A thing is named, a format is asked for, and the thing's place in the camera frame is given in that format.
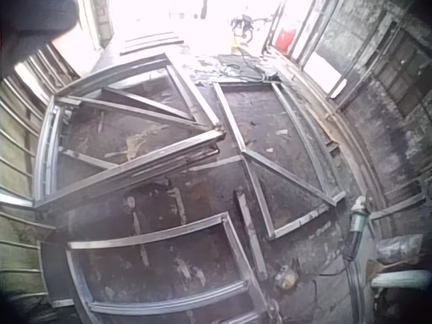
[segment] window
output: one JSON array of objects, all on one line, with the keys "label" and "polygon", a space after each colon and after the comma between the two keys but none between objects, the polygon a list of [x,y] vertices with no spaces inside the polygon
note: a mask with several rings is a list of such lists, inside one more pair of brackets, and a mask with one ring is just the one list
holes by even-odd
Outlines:
[{"label": "window", "polygon": [[430,58],[405,30],[399,31],[374,75],[406,117],[431,90]]}]

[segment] concrete floor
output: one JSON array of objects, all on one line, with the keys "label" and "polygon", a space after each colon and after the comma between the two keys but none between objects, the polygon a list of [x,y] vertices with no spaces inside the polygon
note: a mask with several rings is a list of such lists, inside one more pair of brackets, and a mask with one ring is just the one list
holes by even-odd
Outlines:
[{"label": "concrete floor", "polygon": [[[228,63],[240,65],[245,73],[254,72],[244,65],[239,55],[195,56],[187,46],[171,49],[181,54],[180,58],[185,62],[184,69],[227,128],[211,82],[223,77],[220,69]],[[119,43],[114,40],[95,69],[142,55],[138,52],[120,57],[118,50]],[[248,60],[259,63],[268,73],[275,71],[269,61],[256,58]],[[131,78],[115,86],[185,109],[164,73],[152,72],[144,83],[142,79]],[[297,91],[302,91],[298,85],[293,86]],[[318,186],[306,151],[272,92],[237,92],[226,97],[249,148],[297,174],[309,184]],[[65,130],[62,146],[113,163],[124,163],[194,135],[173,126],[115,113],[105,113],[102,130],[98,132],[100,122],[100,111],[82,106]],[[265,238],[263,218],[242,164],[236,158],[238,153],[231,135],[228,133],[218,146],[220,154],[202,165],[162,177],[133,190],[104,196],[58,215],[57,222],[61,230],[53,240],[65,242],[122,238],[179,226],[182,220],[190,223],[228,211],[253,265],[242,218],[233,198],[233,190],[242,188],[246,192],[269,272],[269,279],[260,285],[266,298],[278,301],[284,323],[353,323],[356,312],[360,318],[364,312],[370,317],[372,306],[368,289],[362,294],[366,306],[363,309],[360,306],[359,310],[359,303],[350,297],[345,273],[335,277],[317,276],[317,273],[332,273],[343,266],[340,250],[348,231],[349,210],[360,194],[349,163],[341,151],[336,149],[332,155],[344,183],[341,189],[346,191],[347,197],[318,219],[270,242]],[[313,143],[313,146],[317,150],[317,144]],[[329,167],[319,150],[317,154],[331,191],[336,193],[338,189]],[[277,227],[299,218],[322,203],[268,171],[260,167],[255,169]],[[98,171],[64,157],[59,160],[59,186],[71,184]],[[128,206],[130,197],[136,202],[136,210]],[[358,258],[358,271],[352,267],[354,281],[358,282],[362,291],[366,286],[366,259],[371,255],[373,242],[371,234],[367,232]],[[230,248],[223,232],[218,229],[146,244],[145,247],[83,252],[80,260],[90,290],[95,299],[100,301],[149,302],[179,298],[221,287],[238,279]],[[298,284],[289,292],[283,292],[274,285],[274,278],[283,265],[294,265],[300,275]],[[163,317],[120,318],[106,315],[104,320],[106,323],[212,323],[250,311],[251,307],[248,296],[241,295],[193,312]]]}]

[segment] red object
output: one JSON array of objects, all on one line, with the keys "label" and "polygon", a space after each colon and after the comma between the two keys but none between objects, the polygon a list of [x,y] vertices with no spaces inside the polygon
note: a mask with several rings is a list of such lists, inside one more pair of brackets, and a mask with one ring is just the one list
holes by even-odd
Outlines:
[{"label": "red object", "polygon": [[282,29],[277,37],[275,47],[282,53],[286,53],[288,51],[288,47],[290,47],[294,37],[296,36],[296,30],[284,30]]}]

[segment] metal gate frame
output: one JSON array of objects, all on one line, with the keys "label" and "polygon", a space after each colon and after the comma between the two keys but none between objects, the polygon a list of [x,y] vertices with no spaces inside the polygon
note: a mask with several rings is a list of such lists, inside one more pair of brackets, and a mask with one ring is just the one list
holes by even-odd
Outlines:
[{"label": "metal gate frame", "polygon": [[[297,118],[296,112],[290,107],[290,104],[287,102],[282,91],[279,89],[279,85],[282,87],[283,91],[287,94],[288,98],[290,99],[290,102],[296,106],[297,111],[299,112],[299,114],[301,114],[302,118],[307,123],[308,127],[311,129],[313,136],[317,141],[321,152],[324,154],[331,168],[337,186],[339,188],[343,188],[342,182],[333,164],[331,155],[327,150],[325,143],[323,142],[323,139],[321,138],[318,131],[315,129],[314,125],[312,124],[312,121],[308,116],[307,112],[301,109],[300,105],[296,102],[296,99],[292,96],[290,89],[287,86],[276,82],[215,82],[213,86],[217,98],[221,103],[221,106],[223,108],[222,110],[225,113],[225,117],[229,124],[229,128],[237,142],[240,154],[244,157],[243,161],[244,161],[245,170],[249,177],[250,183],[252,184],[252,188],[254,190],[256,198],[258,200],[261,213],[263,214],[265,227],[267,229],[267,237],[269,240],[280,238],[281,236],[296,230],[297,228],[304,225],[305,223],[308,223],[312,219],[317,218],[319,215],[322,215],[324,212],[329,210],[329,205],[335,207],[341,201],[341,199],[343,199],[346,195],[344,191],[341,191],[339,194],[335,195],[334,197],[330,197],[328,195],[329,191],[328,191],[327,183],[325,181],[323,168],[321,167],[321,164],[317,156],[315,155],[315,152],[311,146],[311,143],[309,142],[308,136],[306,135],[304,128],[302,127],[302,124],[300,123],[300,120]],[[222,88],[224,88],[226,91],[232,91],[232,92],[241,91],[241,90],[242,91],[262,90],[263,88],[270,88],[271,90],[273,90],[276,97],[279,99],[280,103],[282,104],[283,108],[286,110],[288,117],[294,124],[294,127],[300,139],[303,142],[303,145],[308,153],[310,161],[312,162],[315,173],[318,177],[319,183],[322,189],[324,190],[324,192],[315,188],[314,186],[311,186],[310,184],[308,184],[307,182],[299,178],[297,175],[292,174],[288,170],[278,166],[276,163],[270,161],[268,158],[246,147],[243,137],[240,133],[240,129],[238,128],[236,120],[234,119],[234,115],[230,109],[230,106],[228,105],[225,95],[223,94]],[[267,202],[264,197],[263,189],[259,183],[257,174],[255,173],[252,166],[250,165],[251,163],[264,167],[271,173],[281,177],[282,179],[295,185],[299,189],[306,190],[308,193],[312,194],[313,196],[324,200],[325,204],[320,205],[313,211],[307,213],[306,215],[301,216],[299,219],[296,219],[295,221],[292,221],[282,227],[275,228],[273,224],[273,220],[270,215],[269,207],[267,206]]]},{"label": "metal gate frame", "polygon": [[[125,78],[162,68],[167,70],[176,90],[181,94],[189,108],[190,119],[184,116],[184,112],[127,92],[117,93],[117,95],[127,96],[131,99],[139,97],[142,100],[138,99],[138,101],[145,101],[153,109],[162,112],[77,97],[87,95]],[[57,191],[55,185],[57,183],[57,156],[61,120],[66,107],[79,107],[83,102],[99,109],[205,132],[152,151]],[[34,208],[42,211],[69,209],[88,199],[184,169],[193,163],[217,154],[219,150],[215,145],[224,138],[225,132],[217,116],[194,83],[182,71],[175,54],[164,51],[153,52],[153,54],[134,61],[126,61],[107,67],[85,78],[73,81],[51,97],[40,131],[34,167]]]},{"label": "metal gate frame", "polygon": [[[225,230],[238,271],[240,272],[241,280],[236,281],[228,286],[211,290],[209,292],[174,300],[140,303],[112,303],[94,301],[94,298],[88,289],[82,268],[79,265],[79,259],[74,253],[74,251],[77,250],[120,248],[125,246],[134,246],[137,244],[157,242],[177,236],[191,234],[216,225],[222,225]],[[200,221],[195,221],[194,223],[139,236],[130,236],[127,238],[103,241],[69,242],[67,244],[66,255],[72,281],[75,285],[79,302],[81,304],[77,309],[82,309],[85,312],[80,312],[80,317],[84,323],[102,324],[103,321],[100,319],[98,314],[144,316],[187,311],[190,309],[214,304],[245,292],[249,293],[254,305],[254,310],[224,323],[248,323],[252,320],[258,319],[260,314],[267,310],[267,302],[259,287],[258,281],[254,276],[252,268],[249,265],[248,259],[246,258],[246,255],[243,251],[242,245],[238,239],[228,212],[214,215]]]}]

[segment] plastic bag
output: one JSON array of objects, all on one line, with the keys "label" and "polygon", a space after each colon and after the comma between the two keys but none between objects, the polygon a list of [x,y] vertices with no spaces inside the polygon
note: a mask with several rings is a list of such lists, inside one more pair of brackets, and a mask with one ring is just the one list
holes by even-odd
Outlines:
[{"label": "plastic bag", "polygon": [[384,265],[414,257],[420,252],[423,234],[388,238],[377,243],[377,260]]}]

